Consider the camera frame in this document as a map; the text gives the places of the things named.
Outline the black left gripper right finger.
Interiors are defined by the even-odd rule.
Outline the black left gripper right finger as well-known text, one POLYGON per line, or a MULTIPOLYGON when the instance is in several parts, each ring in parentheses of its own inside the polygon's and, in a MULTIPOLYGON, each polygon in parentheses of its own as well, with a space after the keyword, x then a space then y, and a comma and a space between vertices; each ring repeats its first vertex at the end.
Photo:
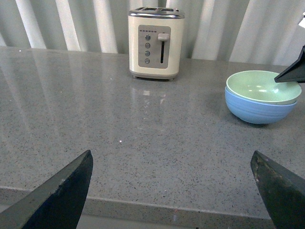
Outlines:
POLYGON ((305 180, 255 151, 251 170, 267 212, 277 229, 305 227, 305 180))

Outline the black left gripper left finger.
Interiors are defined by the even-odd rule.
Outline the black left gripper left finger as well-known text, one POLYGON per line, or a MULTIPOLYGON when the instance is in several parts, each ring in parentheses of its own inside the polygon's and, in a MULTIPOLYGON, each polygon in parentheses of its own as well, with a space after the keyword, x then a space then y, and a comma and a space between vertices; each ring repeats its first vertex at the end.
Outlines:
POLYGON ((85 151, 26 197, 0 214, 2 229, 75 229, 93 170, 85 151))

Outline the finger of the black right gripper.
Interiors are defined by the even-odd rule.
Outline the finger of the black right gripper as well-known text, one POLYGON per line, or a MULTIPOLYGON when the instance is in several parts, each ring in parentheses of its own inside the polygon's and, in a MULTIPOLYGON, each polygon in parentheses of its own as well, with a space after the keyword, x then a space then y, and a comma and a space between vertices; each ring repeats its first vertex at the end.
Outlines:
POLYGON ((303 46, 298 59, 274 78, 276 83, 305 82, 305 47, 303 46))

